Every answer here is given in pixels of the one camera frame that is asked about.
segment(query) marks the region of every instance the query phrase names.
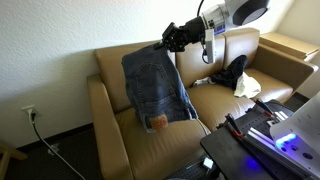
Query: wall outlet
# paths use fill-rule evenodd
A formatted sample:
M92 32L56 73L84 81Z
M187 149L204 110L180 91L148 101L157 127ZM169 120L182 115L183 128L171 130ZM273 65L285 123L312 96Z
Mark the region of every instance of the wall outlet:
M29 105L29 106L26 106L26 107L22 107L22 108L21 108L21 110L22 110L23 112L25 112L27 115L29 115L29 113L28 113L29 109L32 110L32 113L36 113L37 116L40 115L34 105Z

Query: black cable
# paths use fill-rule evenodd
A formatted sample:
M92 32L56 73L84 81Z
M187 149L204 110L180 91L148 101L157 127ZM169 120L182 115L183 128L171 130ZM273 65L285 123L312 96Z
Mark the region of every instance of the black cable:
M203 4L203 1L204 1L204 0L202 0L202 1L200 2L199 8L198 8L198 12L197 12L197 17L198 17L199 14L200 14L200 9L201 9L201 6L202 6L202 4Z
M57 157L59 157L59 159L64 163L66 164L72 171L74 171L81 179L85 180L85 178L76 170L74 169L74 167L72 167L63 157L60 156L60 154L58 154L55 150L53 150L51 148L51 146L44 140L41 138L41 136L39 135L38 131L37 131L37 128L36 128L36 124L34 122L35 120L35 117L36 117L36 113L30 113L29 112L29 121L31 122L32 124L32 127L36 133L36 135L38 136L38 138L50 149L50 151L56 155Z
M207 53L206 53L206 49L204 48L204 45L203 45L202 43L201 43L201 45L202 45L202 49L203 49L203 52L202 52L202 61L203 61L204 63L206 63L206 64L209 64L208 61L204 60L204 56L205 56Z

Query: jeans pocket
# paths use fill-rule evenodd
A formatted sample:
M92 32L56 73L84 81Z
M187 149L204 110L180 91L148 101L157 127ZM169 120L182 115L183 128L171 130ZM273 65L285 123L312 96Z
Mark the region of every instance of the jeans pocket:
M160 64L143 64L135 74L142 106L163 106L175 97L174 87Z

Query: couch armrest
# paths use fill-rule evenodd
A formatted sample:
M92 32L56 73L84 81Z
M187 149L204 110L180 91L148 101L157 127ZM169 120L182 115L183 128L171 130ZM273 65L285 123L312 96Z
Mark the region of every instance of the couch armrest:
M107 89L99 75L87 78L94 131L104 179L133 179Z
M292 93L318 70L316 65L263 44L259 44L250 68L287 83L293 88Z

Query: black object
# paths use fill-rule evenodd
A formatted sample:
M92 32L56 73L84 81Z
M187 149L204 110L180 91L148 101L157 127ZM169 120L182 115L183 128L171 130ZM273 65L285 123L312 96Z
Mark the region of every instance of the black object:
M165 46L170 52L184 52L189 43L196 43L205 37L205 27L200 16L188 21L184 26L177 27L173 22L162 34L162 42L154 49Z
M237 124L234 122L234 118L233 116L228 113L228 115L226 116L227 121L232 125L232 127L234 128L234 130L237 131L238 134L242 134L242 132L240 131L240 129L238 128Z
M288 116L293 113L275 100L266 104L272 111L283 111ZM269 118L256 108L252 108L246 115L236 119L235 123L244 133L250 127L254 127L270 136L267 134L269 126L266 123ZM200 144L227 179L301 179L242 138L232 136L229 126L221 126L202 138Z
M267 10L269 0L249 0L233 15L233 24L241 26L261 17Z
M221 70L211 74L210 78L213 82L223 86L231 87L233 90L237 87L238 78L243 74L243 70L248 64L248 57L240 55L234 59L226 70Z
M259 107L261 107L263 110L267 111L268 113L274 114L274 112L271 111L271 109L270 109L260 98L258 98L258 99L255 101L255 103L256 103Z

